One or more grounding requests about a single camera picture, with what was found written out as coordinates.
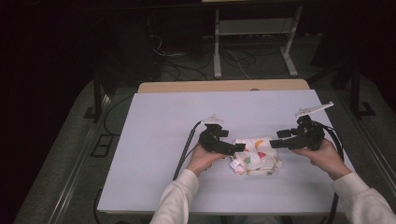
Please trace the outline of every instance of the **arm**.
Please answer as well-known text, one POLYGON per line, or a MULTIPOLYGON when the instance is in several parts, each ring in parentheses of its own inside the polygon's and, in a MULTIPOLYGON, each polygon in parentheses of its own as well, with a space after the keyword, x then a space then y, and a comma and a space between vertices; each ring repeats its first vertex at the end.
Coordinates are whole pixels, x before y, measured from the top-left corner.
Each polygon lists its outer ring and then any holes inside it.
POLYGON ((351 223, 396 223, 396 216, 384 197, 344 165, 332 142, 324 139, 318 151, 302 148, 293 152, 308 157, 334 180, 332 187, 351 223))
POLYGON ((192 152, 186 170, 163 192, 157 211, 150 223, 187 223, 192 199, 198 190, 198 176, 225 155, 207 152, 198 145, 192 152))

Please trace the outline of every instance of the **gray carpet floor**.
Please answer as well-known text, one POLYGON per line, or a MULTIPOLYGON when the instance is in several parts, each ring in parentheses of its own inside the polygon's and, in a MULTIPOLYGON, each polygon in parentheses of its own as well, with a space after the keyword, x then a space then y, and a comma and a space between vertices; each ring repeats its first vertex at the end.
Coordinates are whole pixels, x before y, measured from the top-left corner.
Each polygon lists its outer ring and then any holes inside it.
MULTIPOLYGON (((222 79, 266 79, 289 78, 288 71, 278 48, 284 38, 279 36, 262 36, 260 45, 254 40, 239 40, 236 47, 232 40, 224 40, 221 45, 222 79), (233 58, 247 57, 238 64, 233 58)), ((300 78, 308 79, 322 68, 310 66, 320 41, 320 36, 297 37, 292 45, 290 55, 299 72, 300 78)), ((213 79, 212 50, 210 46, 203 57, 190 55, 166 59, 161 81, 206 80, 213 79)), ((357 173, 371 187, 376 188, 396 211, 394 189, 389 186, 383 172, 378 168, 372 155, 372 147, 379 148, 389 165, 396 168, 396 115, 382 100, 376 86, 367 78, 361 78, 361 100, 368 102, 375 110, 376 116, 356 119, 348 108, 350 89, 347 85, 342 91, 334 90, 330 83, 333 74, 311 85, 318 93, 322 103, 333 101, 335 106, 327 113, 333 127, 341 134, 348 157, 357 173)), ((95 203, 100 188, 106 181, 112 157, 116 151, 119 138, 114 135, 111 143, 103 134, 120 134, 126 118, 129 104, 136 89, 119 89, 116 94, 104 100, 104 115, 93 123, 84 119, 88 107, 93 106, 93 90, 90 83, 77 98, 70 110, 63 128, 53 145, 29 195, 27 196, 15 223, 147 223, 150 216, 109 215, 95 212, 95 203), (104 154, 106 157, 92 157, 104 154)), ((319 223, 322 217, 293 217, 296 224, 319 223)), ((334 223, 348 223, 344 215, 336 217, 334 223)))

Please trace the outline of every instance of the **forearm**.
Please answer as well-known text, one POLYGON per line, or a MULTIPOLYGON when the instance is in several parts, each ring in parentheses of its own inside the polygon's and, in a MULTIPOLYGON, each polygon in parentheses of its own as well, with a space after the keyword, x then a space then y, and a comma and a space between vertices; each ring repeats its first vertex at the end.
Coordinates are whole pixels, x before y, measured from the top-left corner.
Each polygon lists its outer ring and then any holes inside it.
POLYGON ((351 223, 396 223, 396 216, 384 197, 370 189, 361 178, 351 173, 332 184, 351 223))
POLYGON ((150 223, 187 223, 192 198, 198 190, 198 178, 184 170, 163 192, 157 211, 150 223))

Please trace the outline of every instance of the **table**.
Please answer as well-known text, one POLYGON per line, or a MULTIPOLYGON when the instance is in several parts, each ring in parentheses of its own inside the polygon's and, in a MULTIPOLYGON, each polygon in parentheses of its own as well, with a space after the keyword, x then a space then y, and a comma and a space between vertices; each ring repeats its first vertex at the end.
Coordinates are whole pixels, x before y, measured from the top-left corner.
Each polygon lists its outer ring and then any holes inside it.
MULTIPOLYGON (((298 109, 320 105, 320 100, 303 80, 290 80, 289 86, 287 83, 250 80, 143 84, 132 100, 97 209, 152 214, 172 181, 192 126, 214 113, 225 120, 222 127, 230 131, 222 139, 226 142, 276 137, 276 131, 296 127, 294 115, 298 109), (283 83, 286 91, 273 91, 277 83, 283 83), (148 93, 150 89, 157 92, 148 93)), ((311 118, 332 126, 325 111, 311 118)), ((196 132, 204 128, 198 126, 196 132)), ((210 172, 200 176, 191 211, 209 215, 328 213, 333 195, 330 178, 309 159, 288 149, 279 149, 278 155, 284 166, 274 176, 235 175, 228 158, 215 162, 210 172)), ((353 170, 347 155, 346 164, 353 170)))

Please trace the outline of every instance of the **folded cloth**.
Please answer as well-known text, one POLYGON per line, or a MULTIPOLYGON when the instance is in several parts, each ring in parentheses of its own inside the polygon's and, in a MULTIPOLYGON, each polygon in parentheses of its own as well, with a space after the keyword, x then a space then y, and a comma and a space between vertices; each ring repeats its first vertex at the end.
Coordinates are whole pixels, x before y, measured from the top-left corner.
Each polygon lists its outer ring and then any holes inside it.
POLYGON ((246 144, 243 152, 235 152, 230 163, 238 175, 275 175, 282 167, 277 151, 271 148, 271 137, 235 139, 235 143, 246 144))

